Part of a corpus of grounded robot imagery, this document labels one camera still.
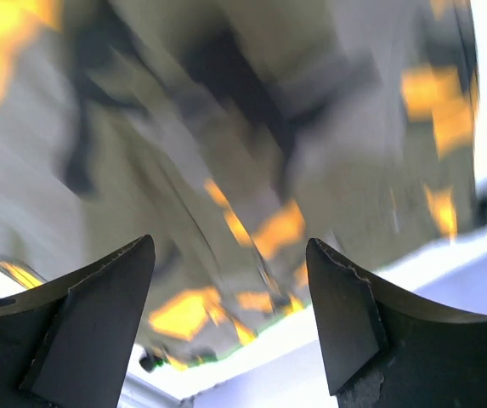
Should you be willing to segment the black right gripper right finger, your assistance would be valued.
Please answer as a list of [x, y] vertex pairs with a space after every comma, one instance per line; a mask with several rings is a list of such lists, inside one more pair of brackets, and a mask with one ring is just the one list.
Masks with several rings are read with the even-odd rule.
[[487, 407], [487, 315], [436, 303], [313, 238], [309, 290], [341, 407]]

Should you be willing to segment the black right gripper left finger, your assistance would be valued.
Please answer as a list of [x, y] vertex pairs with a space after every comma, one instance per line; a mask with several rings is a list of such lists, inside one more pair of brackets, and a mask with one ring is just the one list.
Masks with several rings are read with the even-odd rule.
[[0, 299], [0, 408], [117, 406], [154, 265], [145, 235]]

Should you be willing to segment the olive yellow camouflage trousers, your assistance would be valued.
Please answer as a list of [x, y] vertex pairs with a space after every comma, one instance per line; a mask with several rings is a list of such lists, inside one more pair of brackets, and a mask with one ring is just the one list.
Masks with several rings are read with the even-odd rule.
[[147, 371], [487, 225], [467, 1], [0, 1], [0, 271], [32, 289], [142, 235]]

